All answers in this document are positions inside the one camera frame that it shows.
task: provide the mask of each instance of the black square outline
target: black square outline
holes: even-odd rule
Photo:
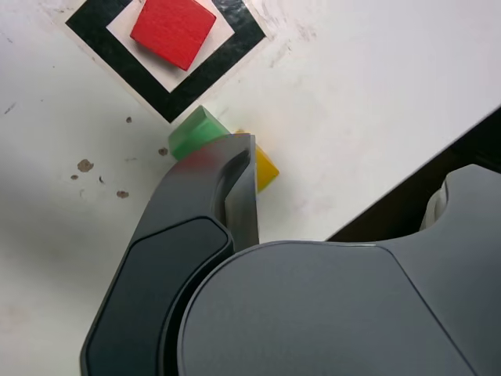
[[[169,122],[175,120],[265,37],[242,0],[212,0],[234,34],[169,92],[106,29],[131,1],[87,0],[66,24]]]

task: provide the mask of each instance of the yellow block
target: yellow block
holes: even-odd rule
[[[258,170],[258,192],[261,192],[279,175],[279,170],[258,145],[256,145],[256,168]]]

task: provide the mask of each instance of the red block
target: red block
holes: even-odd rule
[[[146,0],[131,37],[187,71],[215,21],[194,0]]]

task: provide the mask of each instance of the wooden block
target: wooden block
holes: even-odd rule
[[[246,132],[240,129],[236,131],[236,133]],[[256,170],[258,192],[263,191],[263,189],[279,175],[279,169],[273,164],[272,160],[259,145],[256,145]]]
[[[199,106],[169,136],[169,148],[180,161],[188,154],[229,131],[204,107]]]
[[[215,21],[194,0],[146,0],[131,38],[187,71]]]
[[[211,115],[207,109],[199,106],[176,128],[169,136],[169,148],[175,159],[180,161],[195,150],[228,135],[229,131]],[[265,152],[256,145],[256,170],[257,188],[261,192],[274,178],[279,175],[279,170]]]

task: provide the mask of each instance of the white tabletop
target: white tabletop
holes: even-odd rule
[[[79,374],[174,163],[158,150],[196,105],[279,168],[258,197],[270,241],[326,239],[501,104],[499,1],[249,5],[269,39],[169,125],[63,24],[73,2],[0,4],[0,374]]]

